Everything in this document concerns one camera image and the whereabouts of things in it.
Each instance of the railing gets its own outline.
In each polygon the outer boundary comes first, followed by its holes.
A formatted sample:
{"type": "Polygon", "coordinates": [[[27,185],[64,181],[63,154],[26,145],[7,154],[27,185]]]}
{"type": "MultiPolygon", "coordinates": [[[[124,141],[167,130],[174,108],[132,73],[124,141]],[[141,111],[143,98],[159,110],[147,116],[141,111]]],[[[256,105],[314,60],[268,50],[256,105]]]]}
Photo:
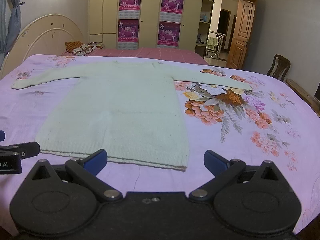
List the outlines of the railing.
{"type": "Polygon", "coordinates": [[[222,49],[222,44],[223,44],[223,39],[224,37],[226,36],[225,34],[223,33],[217,33],[217,32],[213,32],[213,31],[209,31],[209,33],[213,33],[213,34],[216,34],[216,38],[218,39],[218,45],[207,45],[206,46],[206,57],[208,57],[209,55],[209,58],[215,58],[215,59],[219,59],[219,56],[220,56],[220,52],[221,52],[221,49],[222,49]]]}

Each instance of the blue curtain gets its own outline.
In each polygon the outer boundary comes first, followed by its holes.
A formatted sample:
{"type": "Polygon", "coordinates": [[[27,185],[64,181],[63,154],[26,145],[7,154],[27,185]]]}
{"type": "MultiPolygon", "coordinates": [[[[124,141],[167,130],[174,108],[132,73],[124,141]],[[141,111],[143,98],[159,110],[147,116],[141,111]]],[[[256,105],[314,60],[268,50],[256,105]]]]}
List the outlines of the blue curtain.
{"type": "Polygon", "coordinates": [[[20,3],[20,0],[10,0],[12,5],[13,5],[13,9],[11,12],[11,17],[9,20],[9,26],[8,26],[8,34],[7,37],[5,39],[5,51],[4,53],[7,54],[15,40],[17,39],[19,33],[20,33],[20,28],[21,28],[21,11],[20,11],[20,5],[24,4],[24,3],[20,3]]]}
{"type": "Polygon", "coordinates": [[[7,34],[5,28],[5,5],[6,0],[0,0],[0,54],[4,53],[5,36],[7,34]]]}

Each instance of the pink bedspread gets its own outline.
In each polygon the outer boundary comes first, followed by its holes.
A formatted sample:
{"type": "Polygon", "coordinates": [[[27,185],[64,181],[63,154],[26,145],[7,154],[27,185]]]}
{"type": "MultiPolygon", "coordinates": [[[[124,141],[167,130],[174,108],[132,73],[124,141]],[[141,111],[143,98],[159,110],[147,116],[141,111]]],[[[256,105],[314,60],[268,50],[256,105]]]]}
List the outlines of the pink bedspread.
{"type": "MultiPolygon", "coordinates": [[[[71,53],[64,53],[63,56],[74,56],[71,53]]],[[[97,49],[87,56],[102,57],[142,57],[160,60],[168,60],[182,63],[208,65],[197,53],[184,49],[168,49],[168,48],[140,48],[140,49],[97,49]]]]}
{"type": "MultiPolygon", "coordinates": [[[[0,81],[0,130],[6,133],[2,144],[33,141],[48,114],[77,82],[77,78],[57,80],[14,90],[10,86],[15,78],[27,79],[50,68],[111,60],[152,61],[132,57],[29,57],[0,81]]],[[[127,191],[189,194],[213,178],[203,164],[203,155],[208,149],[226,159],[242,159],[248,165],[260,165],[269,159],[276,163],[301,201],[302,215],[295,232],[304,228],[320,213],[320,119],[317,115],[288,86],[274,78],[207,65],[169,64],[247,82],[253,92],[175,82],[189,138],[186,172],[108,163],[98,178],[124,195],[127,191]]],[[[0,176],[0,225],[11,234],[17,230],[9,214],[9,203],[35,162],[43,158],[51,164],[62,164],[68,159],[39,154],[22,161],[22,174],[0,176]]]]}

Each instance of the sweater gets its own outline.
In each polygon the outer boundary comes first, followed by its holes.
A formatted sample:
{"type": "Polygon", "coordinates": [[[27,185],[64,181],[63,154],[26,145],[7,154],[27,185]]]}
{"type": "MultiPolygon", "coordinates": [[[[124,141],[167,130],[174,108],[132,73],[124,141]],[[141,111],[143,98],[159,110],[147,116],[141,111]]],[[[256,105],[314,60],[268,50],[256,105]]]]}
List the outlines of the sweater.
{"type": "Polygon", "coordinates": [[[231,78],[159,62],[116,61],[50,69],[11,87],[76,77],[36,136],[42,152],[85,158],[105,149],[109,161],[177,170],[186,169],[189,148],[173,81],[251,89],[231,78]]]}

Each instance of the wooden table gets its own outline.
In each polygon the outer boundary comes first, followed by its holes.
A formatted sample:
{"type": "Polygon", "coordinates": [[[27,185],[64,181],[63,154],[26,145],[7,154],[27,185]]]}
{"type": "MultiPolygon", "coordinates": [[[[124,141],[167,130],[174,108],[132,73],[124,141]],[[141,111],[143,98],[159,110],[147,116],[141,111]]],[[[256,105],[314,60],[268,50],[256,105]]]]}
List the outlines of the wooden table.
{"type": "Polygon", "coordinates": [[[320,108],[319,108],[320,103],[316,99],[314,99],[307,91],[305,91],[301,86],[299,86],[296,82],[294,82],[292,79],[287,78],[285,82],[320,117],[320,108]]]}

